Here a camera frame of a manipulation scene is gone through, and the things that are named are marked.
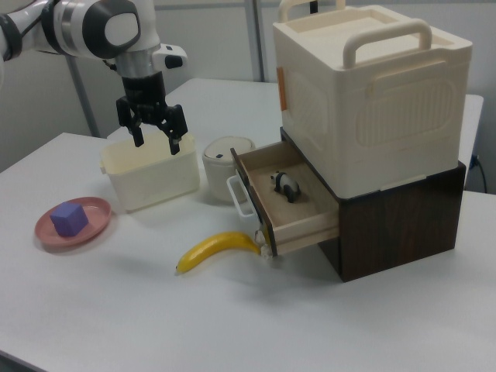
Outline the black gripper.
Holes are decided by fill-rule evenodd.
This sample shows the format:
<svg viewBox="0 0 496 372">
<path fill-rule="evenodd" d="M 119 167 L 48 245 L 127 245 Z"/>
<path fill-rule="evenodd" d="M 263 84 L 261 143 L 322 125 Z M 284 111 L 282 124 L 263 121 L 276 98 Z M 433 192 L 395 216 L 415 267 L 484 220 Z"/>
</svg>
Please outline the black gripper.
<svg viewBox="0 0 496 372">
<path fill-rule="evenodd" d="M 129 128 L 135 147 L 144 144 L 141 123 L 155 125 L 169 140 L 170 153 L 180 151 L 180 141 L 187 133 L 181 105 L 169 106 L 165 101 L 163 74 L 147 77 L 122 77 L 125 95 L 116 102 L 119 125 Z"/>
</svg>

